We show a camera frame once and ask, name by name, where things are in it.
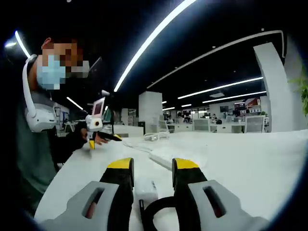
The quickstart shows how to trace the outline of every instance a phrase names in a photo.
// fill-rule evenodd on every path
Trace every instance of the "desk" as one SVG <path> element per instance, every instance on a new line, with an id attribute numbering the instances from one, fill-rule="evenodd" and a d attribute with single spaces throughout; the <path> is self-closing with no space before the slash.
<path id="1" fill-rule="evenodd" d="M 142 137 L 143 128 L 128 125 L 114 125 L 115 134 L 128 134 L 128 137 Z"/>
<path id="2" fill-rule="evenodd" d="M 192 124 L 167 124 L 169 129 L 173 129 L 174 132 L 181 132 L 181 131 L 193 131 L 193 125 Z"/>
<path id="3" fill-rule="evenodd" d="M 217 180 L 237 195 L 247 213 L 272 219 L 296 185 L 305 163 L 307 137 L 308 130 L 247 134 L 181 132 L 148 145 L 152 154 L 168 161 L 173 157 L 193 160 L 208 180 Z M 63 213 L 69 198 L 90 181 L 99 181 L 110 162 L 125 157 L 135 160 L 135 181 L 152 179 L 159 198 L 173 195 L 171 171 L 148 159 L 147 153 L 115 141 L 91 151 L 88 146 L 76 150 L 49 185 L 34 216 L 38 223 Z M 175 209 L 158 212 L 154 224 L 158 230 L 179 230 Z M 136 197 L 129 230 L 142 230 Z"/>
<path id="4" fill-rule="evenodd" d="M 241 127 L 244 127 L 245 125 L 245 122 L 225 122 L 222 124 L 210 124 L 212 128 L 216 128 L 217 133 L 240 133 L 239 131 L 241 131 Z"/>

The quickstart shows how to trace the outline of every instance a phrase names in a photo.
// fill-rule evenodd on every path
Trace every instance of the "black ceiling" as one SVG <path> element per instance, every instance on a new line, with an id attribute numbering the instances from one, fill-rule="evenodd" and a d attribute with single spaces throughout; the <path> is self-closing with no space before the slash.
<path id="1" fill-rule="evenodd" d="M 53 1 L 43 10 L 33 12 L 41 1 L 26 4 L 27 20 L 15 18 L 10 24 L 11 35 L 18 29 L 31 53 L 40 47 L 53 30 L 75 30 L 88 43 L 84 57 L 94 63 L 103 60 L 103 73 L 96 79 L 68 81 L 60 92 L 59 103 L 74 108 L 66 96 L 86 108 L 96 100 L 98 90 L 113 92 L 114 87 L 133 55 L 156 26 L 182 0 L 122 1 Z M 281 24 L 267 21 L 254 1 L 224 2 L 197 0 L 178 15 L 150 44 L 133 66 L 119 91 L 114 93 L 117 107 L 138 107 L 138 95 L 152 83 L 186 62 L 202 55 L 212 46 L 270 30 L 284 29 Z M 210 94 L 223 92 L 233 96 L 264 90 L 262 81 L 251 82 L 178 100 L 179 96 L 224 84 L 260 77 L 253 46 L 273 42 L 282 54 L 280 34 L 254 38 L 211 54 L 168 76 L 148 90 L 161 92 L 164 106 L 180 107 L 192 103 L 202 106 Z"/>

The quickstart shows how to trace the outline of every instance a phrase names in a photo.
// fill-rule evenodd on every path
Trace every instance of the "hand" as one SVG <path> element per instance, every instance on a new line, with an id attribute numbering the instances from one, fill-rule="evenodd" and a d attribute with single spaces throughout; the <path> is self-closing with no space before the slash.
<path id="1" fill-rule="evenodd" d="M 88 135 L 87 129 L 86 129 L 86 128 L 82 128 L 82 129 L 80 130 L 80 132 L 81 132 L 82 138 L 83 138 L 84 140 L 88 141 L 88 139 L 87 139 L 87 135 Z"/>
<path id="2" fill-rule="evenodd" d="M 102 138 L 98 135 L 98 133 L 96 133 L 95 141 L 94 141 L 94 142 L 95 142 L 96 144 L 98 144 L 98 145 L 101 145 L 102 143 L 108 143 L 108 141 L 102 139 Z"/>

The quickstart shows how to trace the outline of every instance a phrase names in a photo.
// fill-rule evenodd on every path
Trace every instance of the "computer monitor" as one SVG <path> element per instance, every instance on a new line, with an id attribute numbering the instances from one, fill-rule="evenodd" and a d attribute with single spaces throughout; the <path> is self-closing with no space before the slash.
<path id="1" fill-rule="evenodd" d="M 228 106 L 220 106 L 220 112 L 228 112 L 229 107 Z"/>

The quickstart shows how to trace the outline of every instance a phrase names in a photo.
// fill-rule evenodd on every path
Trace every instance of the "white device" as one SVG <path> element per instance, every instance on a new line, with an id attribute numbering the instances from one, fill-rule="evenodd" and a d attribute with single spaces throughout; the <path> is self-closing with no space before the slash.
<path id="1" fill-rule="evenodd" d="M 105 102 L 105 97 L 94 102 L 92 114 L 87 115 L 86 117 L 88 131 L 95 132 L 102 130 L 103 128 L 102 114 L 103 114 L 104 102 Z"/>
<path id="2" fill-rule="evenodd" d="M 33 54 L 26 60 L 26 64 L 23 68 L 23 89 L 26 100 L 26 121 L 33 132 L 42 132 L 48 129 L 52 129 L 56 125 L 56 115 L 53 107 L 33 103 L 31 92 L 28 83 L 27 67 L 30 60 L 35 58 Z"/>

